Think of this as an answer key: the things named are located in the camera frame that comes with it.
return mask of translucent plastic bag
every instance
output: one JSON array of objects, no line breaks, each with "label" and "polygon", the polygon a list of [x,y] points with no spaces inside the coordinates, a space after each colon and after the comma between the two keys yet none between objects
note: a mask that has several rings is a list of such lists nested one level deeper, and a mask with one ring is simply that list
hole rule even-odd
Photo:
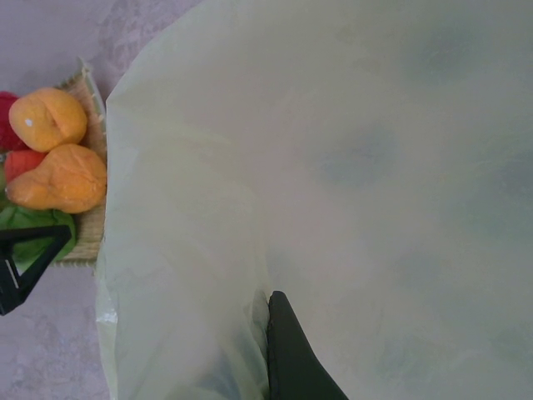
[{"label": "translucent plastic bag", "polygon": [[533,398],[531,2],[206,1],[108,101],[119,399],[267,392],[270,288],[350,398]]}]

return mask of wicker tray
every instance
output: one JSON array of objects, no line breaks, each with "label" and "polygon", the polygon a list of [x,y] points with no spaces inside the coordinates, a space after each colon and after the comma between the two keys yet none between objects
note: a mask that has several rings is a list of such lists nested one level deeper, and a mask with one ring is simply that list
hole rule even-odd
[{"label": "wicker tray", "polygon": [[[80,144],[94,150],[107,164],[107,140],[105,107],[89,66],[78,59],[79,70],[57,86],[72,94],[85,108],[88,115],[87,134]],[[77,244],[61,261],[60,267],[93,265],[103,238],[106,200],[91,211],[76,215]]]}]

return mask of plastic bag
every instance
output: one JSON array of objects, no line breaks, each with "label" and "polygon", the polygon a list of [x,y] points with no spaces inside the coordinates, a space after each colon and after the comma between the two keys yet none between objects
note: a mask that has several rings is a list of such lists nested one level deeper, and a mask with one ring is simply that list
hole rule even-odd
[{"label": "plastic bag", "polygon": [[264,396],[270,281],[350,398],[533,398],[511,3],[206,1],[151,42],[108,101],[115,396]]}]

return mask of yellow fruit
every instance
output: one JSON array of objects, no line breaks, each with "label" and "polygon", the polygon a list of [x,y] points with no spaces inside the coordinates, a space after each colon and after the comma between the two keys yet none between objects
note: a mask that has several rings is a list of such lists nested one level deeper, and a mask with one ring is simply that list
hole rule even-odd
[{"label": "yellow fruit", "polygon": [[37,168],[7,185],[7,198],[33,210],[54,208],[83,213],[105,197],[107,169],[100,157],[86,147],[64,144],[54,148]]},{"label": "yellow fruit", "polygon": [[79,143],[87,131],[87,114],[74,96],[45,87],[14,102],[9,123],[29,148],[48,153],[62,144]]}]

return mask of red fruit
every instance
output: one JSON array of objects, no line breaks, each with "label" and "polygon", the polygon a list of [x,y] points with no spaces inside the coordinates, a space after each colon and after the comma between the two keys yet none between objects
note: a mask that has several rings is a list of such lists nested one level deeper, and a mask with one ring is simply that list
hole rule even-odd
[{"label": "red fruit", "polygon": [[10,183],[23,173],[37,168],[46,156],[44,152],[35,152],[33,150],[9,152],[3,166],[6,182]]},{"label": "red fruit", "polygon": [[18,99],[13,93],[0,92],[0,148],[23,150],[26,144],[20,140],[9,124],[9,108]]}]

